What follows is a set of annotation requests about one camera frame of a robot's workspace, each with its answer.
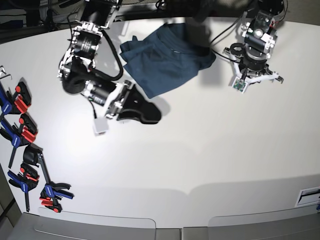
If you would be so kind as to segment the robot arm on left side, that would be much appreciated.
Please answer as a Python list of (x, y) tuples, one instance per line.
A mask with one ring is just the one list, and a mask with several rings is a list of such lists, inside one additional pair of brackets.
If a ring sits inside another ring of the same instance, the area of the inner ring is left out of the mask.
[(283, 77), (269, 69), (276, 42), (277, 25), (286, 14), (282, 0), (258, 0), (257, 13), (251, 21), (241, 24), (243, 42), (233, 43), (224, 49), (233, 62), (234, 78), (231, 87), (245, 93), (250, 85), (264, 81), (278, 81)]

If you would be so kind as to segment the robot arm on right side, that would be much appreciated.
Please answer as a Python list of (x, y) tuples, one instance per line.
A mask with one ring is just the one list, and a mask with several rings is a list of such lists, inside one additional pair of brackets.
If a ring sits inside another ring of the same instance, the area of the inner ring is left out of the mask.
[[(132, 81), (119, 81), (124, 69), (106, 30), (114, 22), (121, 5), (120, 0), (84, 2), (76, 19), (77, 25), (70, 30), (70, 44), (59, 63), (57, 77), (66, 93), (81, 94), (101, 106), (102, 117), (106, 119), (155, 125), (162, 118), (157, 106), (146, 100)], [(119, 67), (115, 76), (96, 68), (95, 57), (102, 39), (108, 43)]]

